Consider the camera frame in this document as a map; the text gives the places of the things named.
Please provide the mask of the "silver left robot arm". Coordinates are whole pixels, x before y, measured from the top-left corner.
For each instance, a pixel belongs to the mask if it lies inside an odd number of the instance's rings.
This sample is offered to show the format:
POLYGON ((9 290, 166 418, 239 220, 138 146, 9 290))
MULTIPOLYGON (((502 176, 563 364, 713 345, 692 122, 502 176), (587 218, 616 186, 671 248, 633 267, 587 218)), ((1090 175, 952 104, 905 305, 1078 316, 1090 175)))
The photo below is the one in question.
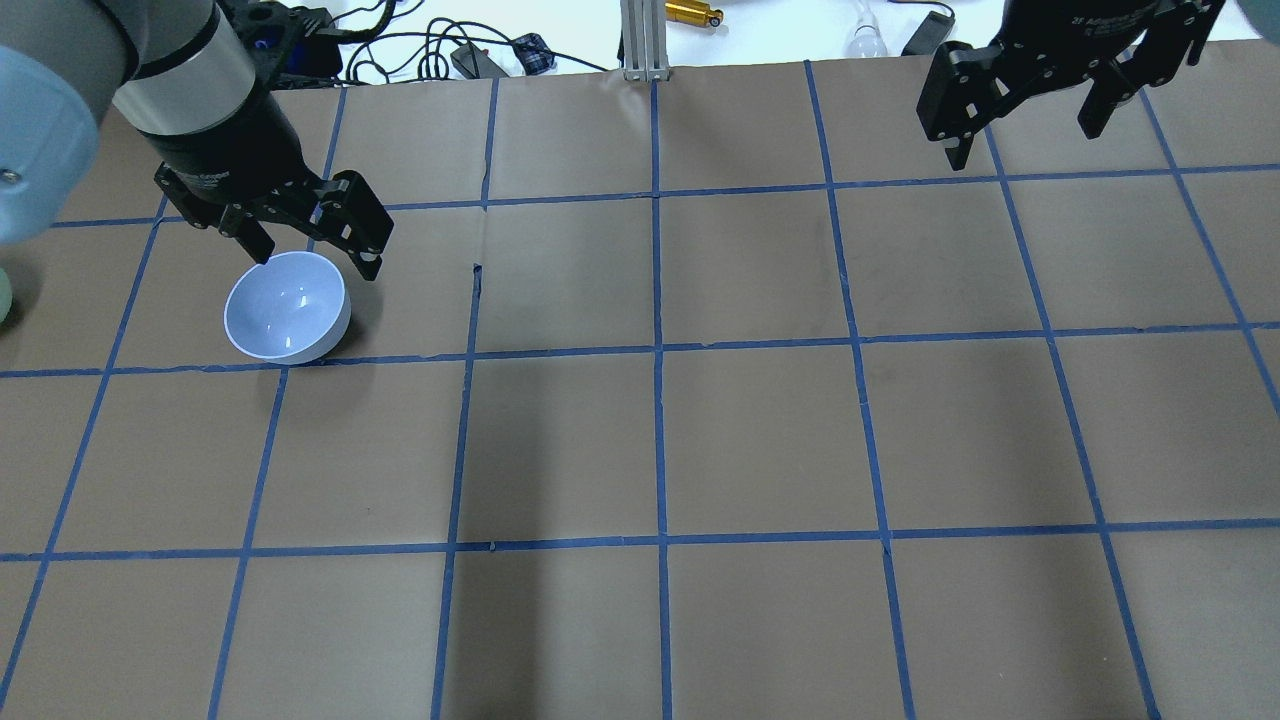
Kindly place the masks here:
POLYGON ((355 170, 323 178, 215 1, 5 1, 3 242, 59 218, 115 108, 160 156, 155 182, 192 227, 256 263, 266 224, 330 243, 376 279, 394 223, 355 170))

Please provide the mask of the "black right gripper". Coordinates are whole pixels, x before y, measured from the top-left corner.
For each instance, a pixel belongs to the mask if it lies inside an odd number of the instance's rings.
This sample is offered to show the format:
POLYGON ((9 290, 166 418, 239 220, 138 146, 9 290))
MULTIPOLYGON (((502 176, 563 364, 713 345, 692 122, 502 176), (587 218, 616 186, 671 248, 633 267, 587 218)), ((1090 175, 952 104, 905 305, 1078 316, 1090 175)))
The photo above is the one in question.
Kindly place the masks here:
POLYGON ((1093 85, 1078 114, 1089 140, 1143 87, 1196 67, 1225 1, 1007 1, 998 42, 946 41, 933 54, 916 104, 925 137, 964 170, 975 137, 1030 96, 1093 85), (1115 56, 1142 32, 1130 59, 1115 56))

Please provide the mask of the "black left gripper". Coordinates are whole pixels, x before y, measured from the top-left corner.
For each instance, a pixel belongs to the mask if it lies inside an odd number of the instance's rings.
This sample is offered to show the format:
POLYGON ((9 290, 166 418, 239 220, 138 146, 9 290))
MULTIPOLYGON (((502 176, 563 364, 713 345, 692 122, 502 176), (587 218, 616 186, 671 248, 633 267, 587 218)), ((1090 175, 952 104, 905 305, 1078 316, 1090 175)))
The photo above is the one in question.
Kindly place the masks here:
POLYGON ((356 170, 319 179, 305 163, 293 126, 261 85, 207 129, 142 136, 166 168, 155 179, 169 181, 161 186, 169 204, 200 229, 218 225, 220 236, 234 240, 253 263, 268 264, 275 251, 257 217, 307 231, 311 240, 339 249, 367 282, 380 274, 396 228, 390 213, 356 170), (276 208, 284 213, 253 214, 250 205, 266 196, 278 196, 276 208))

